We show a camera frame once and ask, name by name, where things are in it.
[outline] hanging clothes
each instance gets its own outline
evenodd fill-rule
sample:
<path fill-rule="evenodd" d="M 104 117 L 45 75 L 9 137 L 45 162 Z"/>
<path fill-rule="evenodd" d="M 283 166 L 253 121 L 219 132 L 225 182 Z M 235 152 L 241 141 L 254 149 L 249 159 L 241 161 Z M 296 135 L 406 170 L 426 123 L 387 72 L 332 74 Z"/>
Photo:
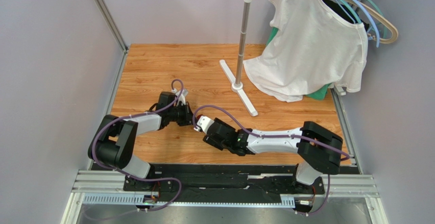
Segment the hanging clothes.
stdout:
<path fill-rule="evenodd" d="M 276 36 L 257 58 L 245 60 L 251 82 L 281 101 L 295 102 L 326 84 L 357 92 L 366 65 L 363 23 L 351 24 L 322 0 L 270 0 Z"/>

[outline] wall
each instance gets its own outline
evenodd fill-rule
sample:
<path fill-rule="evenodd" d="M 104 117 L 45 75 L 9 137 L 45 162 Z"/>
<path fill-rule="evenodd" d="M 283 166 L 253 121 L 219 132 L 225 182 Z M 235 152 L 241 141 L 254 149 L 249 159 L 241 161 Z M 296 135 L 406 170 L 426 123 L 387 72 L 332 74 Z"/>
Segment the wall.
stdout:
<path fill-rule="evenodd" d="M 371 45 L 361 92 L 343 97 L 366 173 L 390 223 L 433 223 L 434 0 L 373 0 L 399 39 Z"/>
<path fill-rule="evenodd" d="M 59 223 L 122 60 L 93 0 L 0 0 L 0 219 Z"/>
<path fill-rule="evenodd" d="M 105 0 L 126 43 L 238 43 L 243 0 Z M 247 43 L 266 43 L 275 8 L 253 0 Z"/>

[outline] wooden tabletop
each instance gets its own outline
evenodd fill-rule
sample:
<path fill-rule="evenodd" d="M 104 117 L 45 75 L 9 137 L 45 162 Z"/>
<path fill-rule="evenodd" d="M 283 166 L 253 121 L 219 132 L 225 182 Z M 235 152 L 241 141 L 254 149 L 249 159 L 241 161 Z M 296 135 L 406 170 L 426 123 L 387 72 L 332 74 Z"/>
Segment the wooden tabletop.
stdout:
<path fill-rule="evenodd" d="M 246 46 L 245 59 L 261 55 L 264 45 Z M 237 44 L 133 44 L 116 94 L 112 114 L 124 116 L 146 111 L 158 102 L 162 91 L 171 90 L 171 81 L 181 79 L 189 94 L 187 101 L 194 111 L 206 104 L 226 109 L 246 128 L 264 131 L 288 130 L 314 121 L 343 136 L 330 94 L 323 101 L 305 97 L 302 101 L 286 103 L 259 91 L 243 71 L 245 92 L 258 111 L 252 117 L 219 66 L 225 59 L 235 73 Z M 229 125 L 238 126 L 216 109 L 200 112 L 212 119 L 218 117 Z M 163 130 L 136 138 L 134 154 L 150 163 L 219 163 L 283 165 L 302 162 L 299 155 L 263 153 L 240 157 L 203 142 L 203 133 L 192 127 L 170 124 Z"/>

